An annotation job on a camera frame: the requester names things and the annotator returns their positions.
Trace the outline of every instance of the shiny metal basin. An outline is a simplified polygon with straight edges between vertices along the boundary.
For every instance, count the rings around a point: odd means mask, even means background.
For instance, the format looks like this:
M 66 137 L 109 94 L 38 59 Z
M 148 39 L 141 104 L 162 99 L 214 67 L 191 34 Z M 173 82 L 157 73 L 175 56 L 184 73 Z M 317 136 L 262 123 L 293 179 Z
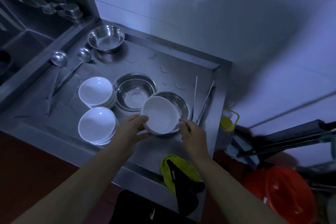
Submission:
M 88 43 L 91 47 L 106 53 L 116 51 L 124 40 L 124 32 L 111 25 L 99 26 L 88 36 Z
M 176 111 L 179 113 L 179 119 L 189 119 L 191 117 L 191 111 L 187 105 L 187 101 L 180 95 L 172 91 L 161 91 L 154 94 L 154 96 L 163 97 L 169 100 L 173 104 Z M 171 133 L 175 133 L 179 130 L 179 125 L 177 124 Z
M 145 101 L 157 91 L 153 79 L 145 74 L 126 74 L 117 80 L 117 106 L 128 112 L 139 112 Z

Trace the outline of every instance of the green towel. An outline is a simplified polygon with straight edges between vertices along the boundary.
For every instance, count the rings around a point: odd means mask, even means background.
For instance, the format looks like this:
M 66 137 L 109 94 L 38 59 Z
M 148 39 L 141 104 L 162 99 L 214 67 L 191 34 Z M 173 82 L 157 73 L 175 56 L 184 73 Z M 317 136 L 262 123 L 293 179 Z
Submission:
M 179 156 L 169 154 L 165 156 L 161 162 L 161 174 L 163 176 L 163 180 L 165 181 L 166 186 L 176 196 L 175 192 L 175 184 L 173 183 L 173 179 L 170 174 L 169 166 L 167 164 L 167 160 L 170 159 L 182 172 L 184 172 L 191 180 L 195 182 L 201 182 L 200 174 L 196 170 L 196 168 L 192 165 L 189 165 L 187 161 Z

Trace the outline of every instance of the brown floor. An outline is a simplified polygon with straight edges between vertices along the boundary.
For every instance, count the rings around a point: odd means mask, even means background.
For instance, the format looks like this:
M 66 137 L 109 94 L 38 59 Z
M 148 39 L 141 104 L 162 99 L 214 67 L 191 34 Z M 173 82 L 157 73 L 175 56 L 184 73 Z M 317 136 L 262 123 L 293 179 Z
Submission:
M 223 151 L 214 159 L 241 180 L 244 164 Z M 0 223 L 9 224 L 72 175 L 78 167 L 14 137 L 0 132 Z M 118 194 L 123 189 L 110 184 L 83 224 L 108 224 Z M 201 223 L 227 223 L 207 193 Z

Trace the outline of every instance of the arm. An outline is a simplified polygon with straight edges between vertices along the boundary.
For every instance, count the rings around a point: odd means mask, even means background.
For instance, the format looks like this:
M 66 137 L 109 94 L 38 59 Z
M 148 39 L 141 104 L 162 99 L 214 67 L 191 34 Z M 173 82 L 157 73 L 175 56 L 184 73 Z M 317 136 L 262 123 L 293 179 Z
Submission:
M 144 130 L 147 116 L 133 115 L 117 128 L 111 142 L 64 183 L 23 213 L 12 224 L 81 223 L 107 185 L 134 153 L 136 143 L 152 136 Z
M 211 159 L 204 130 L 182 120 L 180 131 L 184 148 L 229 223 L 287 223 Z

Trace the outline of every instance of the metal ladle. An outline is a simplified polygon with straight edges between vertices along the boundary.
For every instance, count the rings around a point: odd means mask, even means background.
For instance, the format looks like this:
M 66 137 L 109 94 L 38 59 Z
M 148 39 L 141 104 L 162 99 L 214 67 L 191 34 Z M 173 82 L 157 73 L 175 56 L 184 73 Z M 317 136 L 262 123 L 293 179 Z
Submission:
M 81 48 L 80 50 L 79 50 L 79 52 L 77 53 L 77 57 L 79 58 L 79 60 L 81 61 L 74 69 L 72 69 L 63 79 L 62 79 L 62 81 L 59 83 L 59 84 L 57 84 L 57 86 L 56 86 L 56 89 L 55 90 L 57 90 L 57 89 L 59 89 L 60 88 L 60 86 L 63 84 L 63 82 L 65 82 L 73 73 L 74 73 L 74 71 L 75 70 L 77 70 L 78 68 L 79 68 L 79 66 L 80 65 L 82 65 L 83 63 L 88 63 L 88 62 L 90 62 L 91 61 L 91 59 L 92 59 L 92 55 L 91 55 L 91 52 L 89 51 L 89 49 L 88 48 L 85 48 L 85 47 L 83 47 L 83 48 Z
M 51 89 L 49 97 L 48 97 L 48 106 L 47 106 L 47 113 L 46 113 L 47 117 L 50 114 L 51 98 L 52 98 L 54 90 L 55 90 L 55 85 L 56 85 L 58 75 L 60 74 L 61 69 L 63 67 L 65 67 L 69 62 L 68 56 L 62 51 L 54 51 L 51 55 L 50 60 L 54 65 L 59 67 L 59 71 L 58 71 L 57 76 L 56 76 L 56 78 L 53 82 L 52 89 Z

